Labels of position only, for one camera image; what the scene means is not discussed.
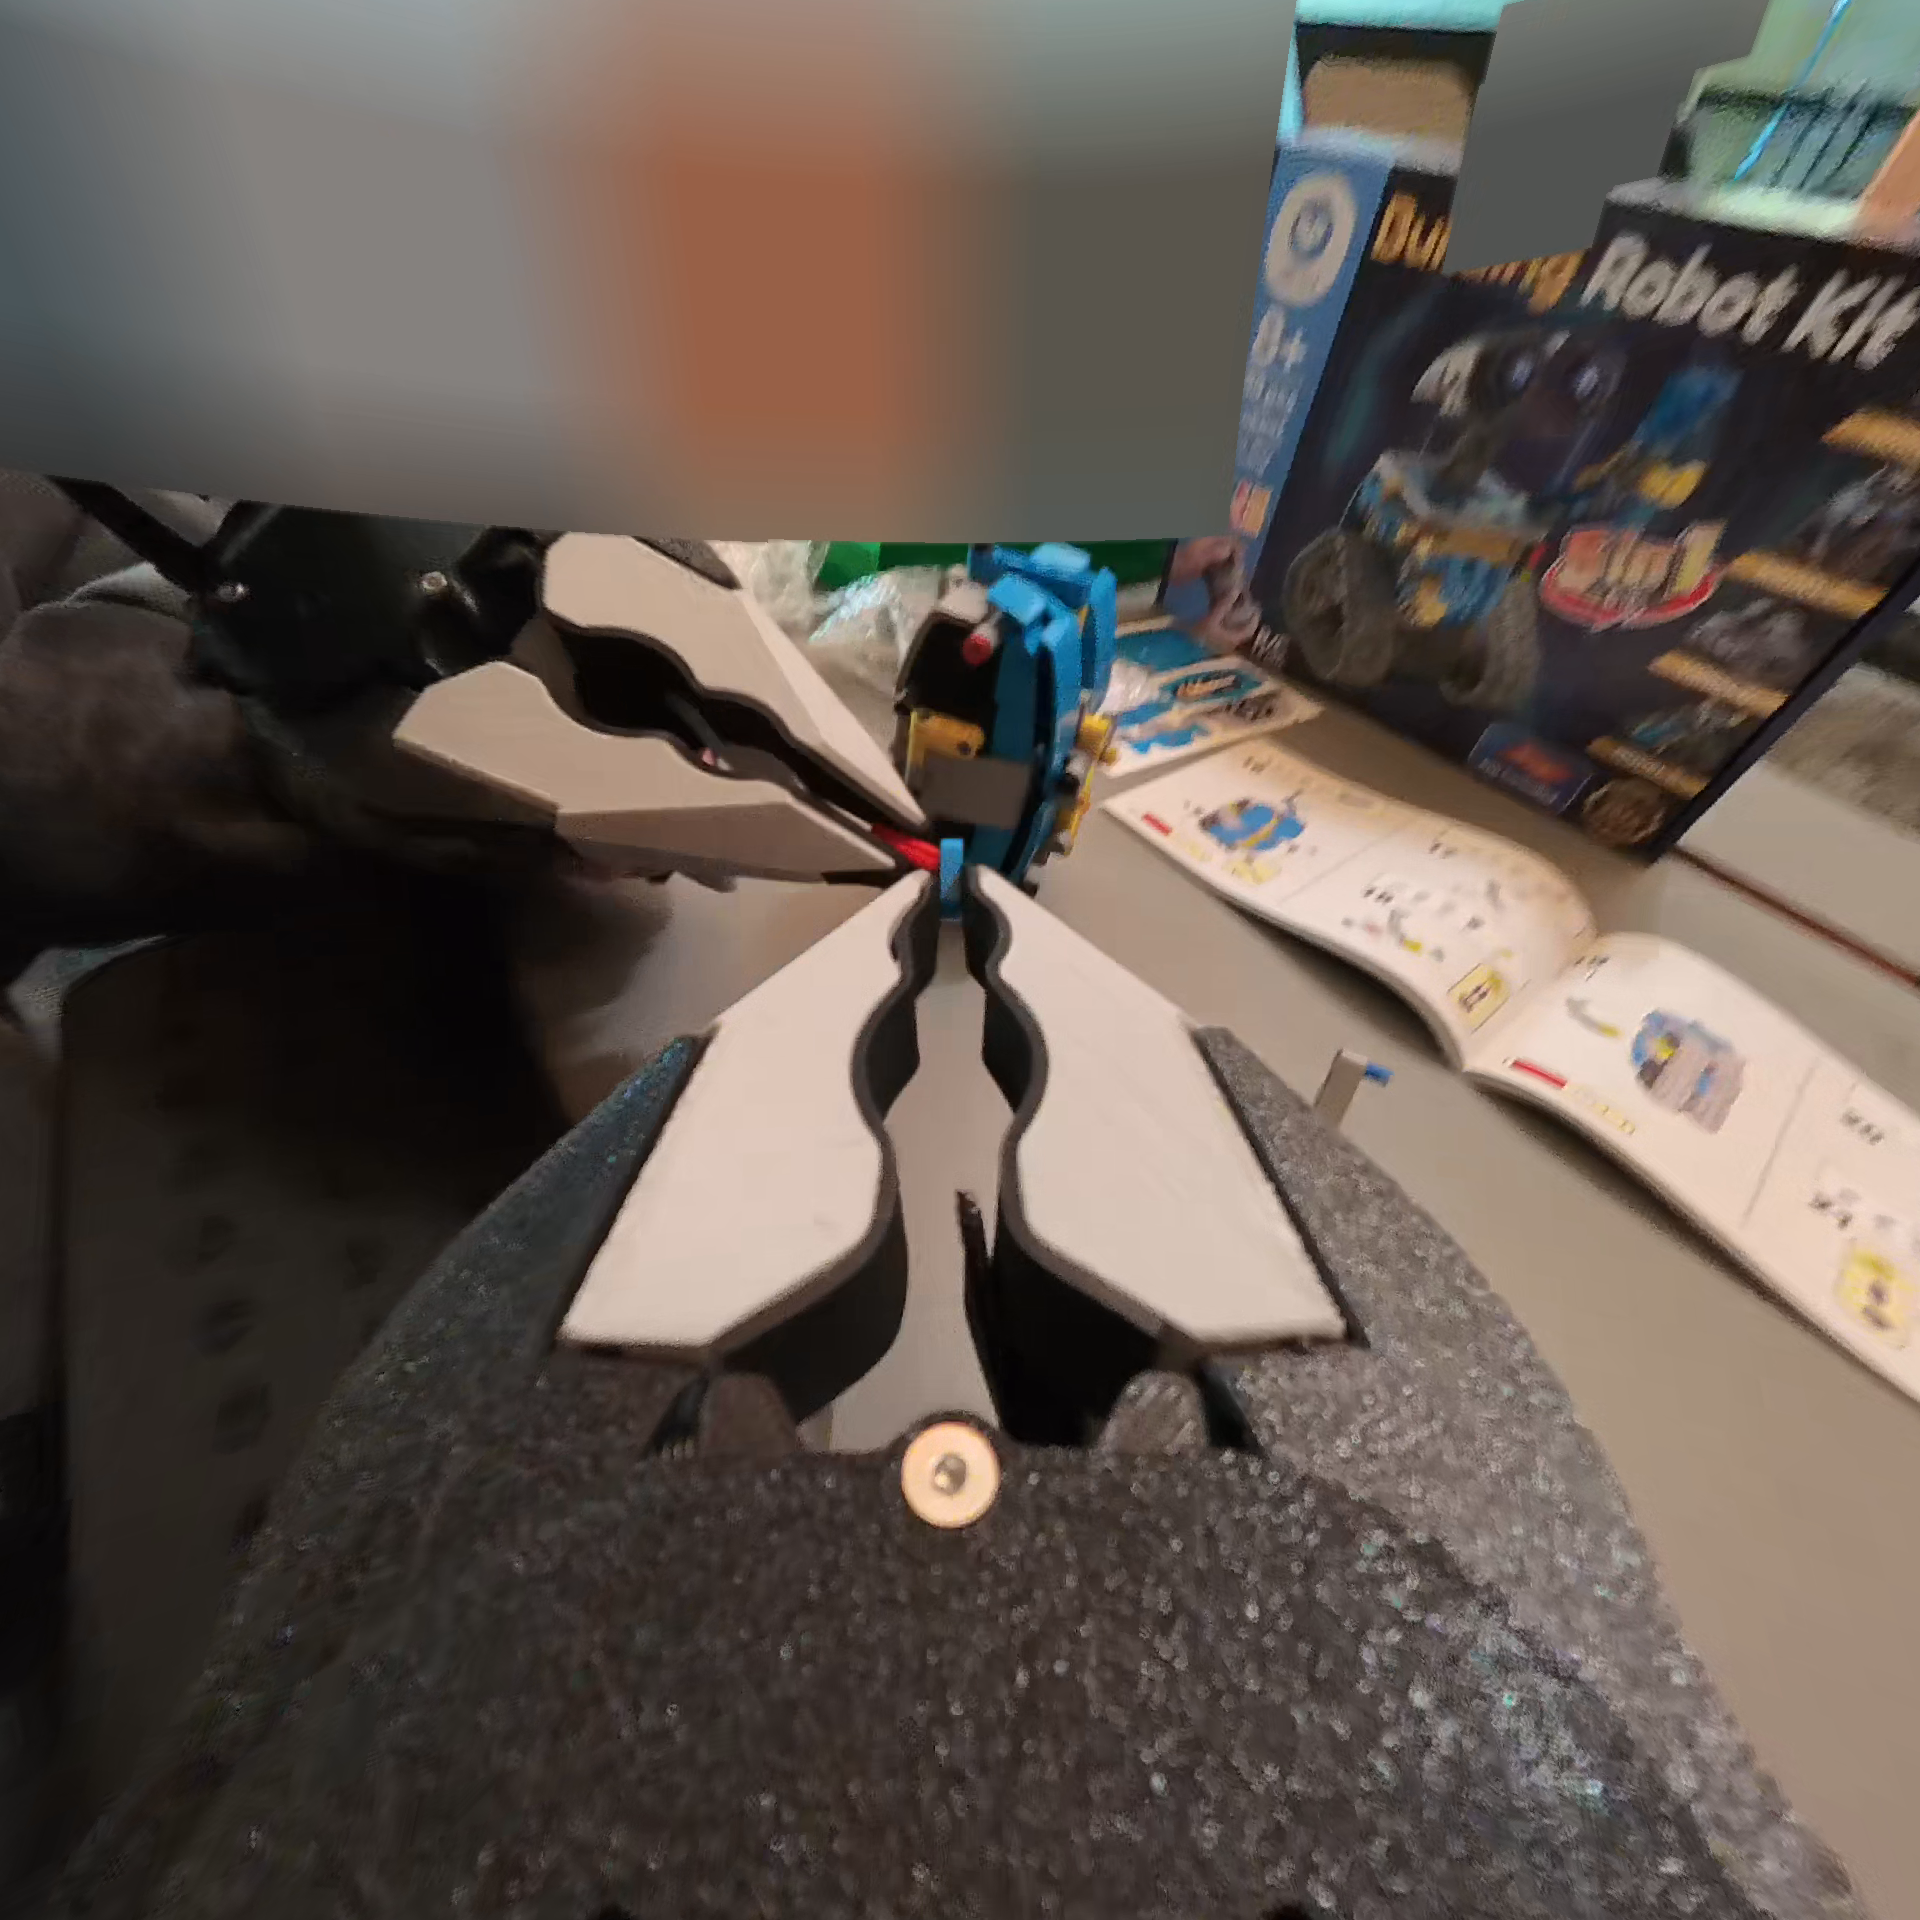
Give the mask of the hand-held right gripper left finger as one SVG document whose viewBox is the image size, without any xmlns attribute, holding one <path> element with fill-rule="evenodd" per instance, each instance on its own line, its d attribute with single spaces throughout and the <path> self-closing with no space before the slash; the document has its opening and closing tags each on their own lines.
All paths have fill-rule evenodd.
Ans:
<svg viewBox="0 0 1920 1920">
<path fill-rule="evenodd" d="M 940 924 L 940 882 L 909 872 L 713 1023 L 557 1345 L 758 1377 L 799 1425 L 873 1369 L 906 1317 L 887 1120 Z"/>
</svg>

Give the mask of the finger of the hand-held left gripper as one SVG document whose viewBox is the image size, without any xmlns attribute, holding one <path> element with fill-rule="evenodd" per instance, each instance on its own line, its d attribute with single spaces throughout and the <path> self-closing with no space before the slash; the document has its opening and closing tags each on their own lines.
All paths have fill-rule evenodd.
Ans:
<svg viewBox="0 0 1920 1920">
<path fill-rule="evenodd" d="M 541 604 L 570 633 L 649 645 L 710 713 L 756 715 L 810 793 L 924 829 L 925 815 L 887 751 L 710 549 L 567 533 L 543 551 Z"/>
<path fill-rule="evenodd" d="M 404 757 L 515 801 L 595 869 L 621 879 L 889 884 L 900 856 L 788 786 L 710 765 L 660 733 L 612 733 L 562 712 L 533 673 L 478 665 L 412 701 Z"/>
</svg>

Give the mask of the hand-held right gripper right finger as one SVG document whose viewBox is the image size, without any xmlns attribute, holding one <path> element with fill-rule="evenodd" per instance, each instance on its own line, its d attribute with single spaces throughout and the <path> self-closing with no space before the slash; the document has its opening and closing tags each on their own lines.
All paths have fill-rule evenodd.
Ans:
<svg viewBox="0 0 1920 1920">
<path fill-rule="evenodd" d="M 981 1061 L 1009 1124 L 966 1323 L 999 1428 L 1090 1442 L 1140 1377 L 1231 1434 L 1225 1363 L 1354 1321 L 1189 1016 L 985 869 L 965 880 Z"/>
</svg>

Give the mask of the grey desk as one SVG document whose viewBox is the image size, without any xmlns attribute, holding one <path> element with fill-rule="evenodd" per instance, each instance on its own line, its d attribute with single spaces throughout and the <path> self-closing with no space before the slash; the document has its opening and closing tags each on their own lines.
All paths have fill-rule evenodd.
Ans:
<svg viewBox="0 0 1920 1920">
<path fill-rule="evenodd" d="M 1357 722 L 1309 743 L 1342 772 L 1462 801 Z M 1709 880 L 1605 872 L 1562 852 L 1628 924 L 1663 922 L 1852 1040 L 1916 1098 L 1916 1002 Z M 1282 1172 L 1366 1311 L 1364 1351 L 1231 1369 L 1269 1444 L 1299 1444 L 1433 1535 L 1476 1581 L 1669 1749 L 1676 1787 L 1732 1791 L 1724 1761 L 1778 1775 L 1794 1840 L 1825 1837 L 1805 1916 L 1916 1916 L 1916 1407 L 1763 1296 L 1615 1164 L 1526 1107 L 1482 1098 L 1389 993 L 1236 916 L 1109 820 L 1053 866 L 1047 907 L 1201 1026 L 1231 1034 L 1231 1082 L 1275 1122 Z M 513 980 L 570 1120 L 668 1039 L 717 1017 L 852 907 L 826 887 L 561 880 L 509 907 Z M 834 1439 L 878 1442 L 934 1402 L 985 1408 L 957 1306 L 954 1189 L 995 1177 L 1006 1107 L 979 1059 L 981 995 L 947 930 L 922 1004 L 924 1074 L 895 1107 L 915 1280 L 902 1345 L 847 1394 Z M 1398 1073 L 1354 1144 L 1306 1116 L 1337 1048 Z M 1713 1665 L 1757 1755 L 1682 1759 L 1682 1669 Z"/>
</svg>

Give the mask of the clear plastic bag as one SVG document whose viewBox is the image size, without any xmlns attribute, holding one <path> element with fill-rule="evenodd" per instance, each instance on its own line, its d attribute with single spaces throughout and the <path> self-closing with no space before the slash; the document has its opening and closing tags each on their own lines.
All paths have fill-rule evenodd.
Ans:
<svg viewBox="0 0 1920 1920">
<path fill-rule="evenodd" d="M 814 571 L 827 543 L 721 543 L 747 596 L 807 650 L 830 683 L 889 699 L 900 659 L 940 589 L 937 570 L 895 570 L 826 593 Z"/>
</svg>

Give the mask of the blue toy brick robot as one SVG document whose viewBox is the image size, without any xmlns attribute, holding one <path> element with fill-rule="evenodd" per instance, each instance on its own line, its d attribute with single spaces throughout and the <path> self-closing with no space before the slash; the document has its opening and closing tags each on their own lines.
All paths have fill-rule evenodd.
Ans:
<svg viewBox="0 0 1920 1920">
<path fill-rule="evenodd" d="M 974 544 L 895 679 L 893 759 L 918 836 L 1029 890 L 1069 852 L 1103 763 L 1118 583 L 1071 544 Z"/>
</svg>

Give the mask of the blue sticker sheet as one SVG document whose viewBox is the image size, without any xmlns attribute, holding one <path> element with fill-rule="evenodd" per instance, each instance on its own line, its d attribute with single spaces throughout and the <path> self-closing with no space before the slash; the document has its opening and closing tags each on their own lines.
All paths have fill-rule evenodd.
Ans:
<svg viewBox="0 0 1920 1920">
<path fill-rule="evenodd" d="M 1110 746 L 1119 779 L 1315 720 L 1324 706 L 1242 656 L 1217 656 L 1163 620 L 1129 623 L 1115 640 Z"/>
</svg>

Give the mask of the black perforated pad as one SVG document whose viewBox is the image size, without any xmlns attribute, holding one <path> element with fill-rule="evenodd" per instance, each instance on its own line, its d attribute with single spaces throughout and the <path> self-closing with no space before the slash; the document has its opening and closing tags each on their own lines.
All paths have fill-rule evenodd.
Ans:
<svg viewBox="0 0 1920 1920">
<path fill-rule="evenodd" d="M 68 1698 L 116 1769 L 337 1377 L 561 1107 L 498 955 L 371 920 L 110 961 L 60 1079 Z"/>
</svg>

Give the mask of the white instruction booklet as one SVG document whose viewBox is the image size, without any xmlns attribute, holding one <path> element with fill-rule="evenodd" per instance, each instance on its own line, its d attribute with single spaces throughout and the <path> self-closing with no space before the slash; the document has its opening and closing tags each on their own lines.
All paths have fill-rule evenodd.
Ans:
<svg viewBox="0 0 1920 1920">
<path fill-rule="evenodd" d="M 1601 930 L 1545 858 L 1262 738 L 1103 802 L 1244 915 L 1354 965 L 1478 1089 L 1555 1116 L 1917 1402 L 1917 1119 L 1781 1008 Z"/>
</svg>

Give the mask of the dark robot kit box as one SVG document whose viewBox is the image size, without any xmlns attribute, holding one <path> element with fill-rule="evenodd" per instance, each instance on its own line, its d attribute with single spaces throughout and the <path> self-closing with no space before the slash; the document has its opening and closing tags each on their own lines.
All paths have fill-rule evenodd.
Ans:
<svg viewBox="0 0 1920 1920">
<path fill-rule="evenodd" d="M 1916 221 L 1651 181 L 1458 273 L 1457 175 L 1278 144 L 1242 576 L 1299 681 L 1666 850 L 1916 594 Z"/>
</svg>

